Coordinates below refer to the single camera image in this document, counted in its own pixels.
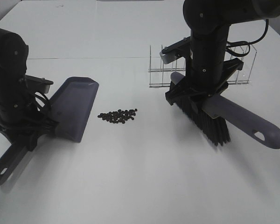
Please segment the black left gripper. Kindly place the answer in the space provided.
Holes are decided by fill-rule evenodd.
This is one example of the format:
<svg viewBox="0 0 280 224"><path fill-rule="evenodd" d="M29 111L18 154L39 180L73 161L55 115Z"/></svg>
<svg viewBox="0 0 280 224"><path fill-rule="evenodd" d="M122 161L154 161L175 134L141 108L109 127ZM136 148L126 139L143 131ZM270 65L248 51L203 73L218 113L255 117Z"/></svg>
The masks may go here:
<svg viewBox="0 0 280 224"><path fill-rule="evenodd" d="M38 139L45 134L55 134L55 129L58 122L50 118L46 118L40 124L22 121L20 124L7 124L0 118L0 133L3 134L7 140L13 143L23 143L28 151L33 151Z"/></svg>

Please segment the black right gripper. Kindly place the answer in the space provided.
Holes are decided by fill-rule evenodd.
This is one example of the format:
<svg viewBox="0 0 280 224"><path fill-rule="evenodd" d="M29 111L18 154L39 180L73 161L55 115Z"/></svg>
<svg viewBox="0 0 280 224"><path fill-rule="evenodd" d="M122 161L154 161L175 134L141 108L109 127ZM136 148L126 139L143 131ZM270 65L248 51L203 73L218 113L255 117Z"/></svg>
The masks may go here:
<svg viewBox="0 0 280 224"><path fill-rule="evenodd" d="M198 101L203 101L205 98L216 93L222 93L228 87L227 80L237 71L242 70L244 62L238 58L225 61L223 63L223 71L220 80L217 84L208 85L209 78L202 83L195 83L190 76L185 76L179 72L173 72L170 75L170 89L165 93L165 98L170 105L173 105L183 97L188 97L189 100L189 115L193 121L197 119L197 106L191 98L198 97Z"/></svg>

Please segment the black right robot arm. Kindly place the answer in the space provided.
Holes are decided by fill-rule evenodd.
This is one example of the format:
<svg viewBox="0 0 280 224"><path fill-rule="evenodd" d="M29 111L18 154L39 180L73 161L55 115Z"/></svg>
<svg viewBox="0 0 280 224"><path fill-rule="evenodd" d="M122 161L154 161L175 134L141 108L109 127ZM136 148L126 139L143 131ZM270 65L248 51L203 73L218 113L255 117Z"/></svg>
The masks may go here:
<svg viewBox="0 0 280 224"><path fill-rule="evenodd" d="M182 11L190 36L165 47L160 56L165 64L185 59L185 76L171 81L166 99L196 121L209 117L202 109L205 100L223 92L229 77L243 68L242 54L233 48L252 44L228 41L231 25L280 16L280 0L186 0Z"/></svg>

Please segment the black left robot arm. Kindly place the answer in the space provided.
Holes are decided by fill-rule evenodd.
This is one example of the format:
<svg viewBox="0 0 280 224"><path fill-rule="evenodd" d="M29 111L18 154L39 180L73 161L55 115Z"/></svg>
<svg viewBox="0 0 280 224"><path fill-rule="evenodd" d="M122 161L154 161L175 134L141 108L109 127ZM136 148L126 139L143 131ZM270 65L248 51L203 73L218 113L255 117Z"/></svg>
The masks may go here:
<svg viewBox="0 0 280 224"><path fill-rule="evenodd" d="M28 151L53 132L52 104L46 94L52 81L28 76L28 45L17 33L0 28L0 132L12 146Z"/></svg>

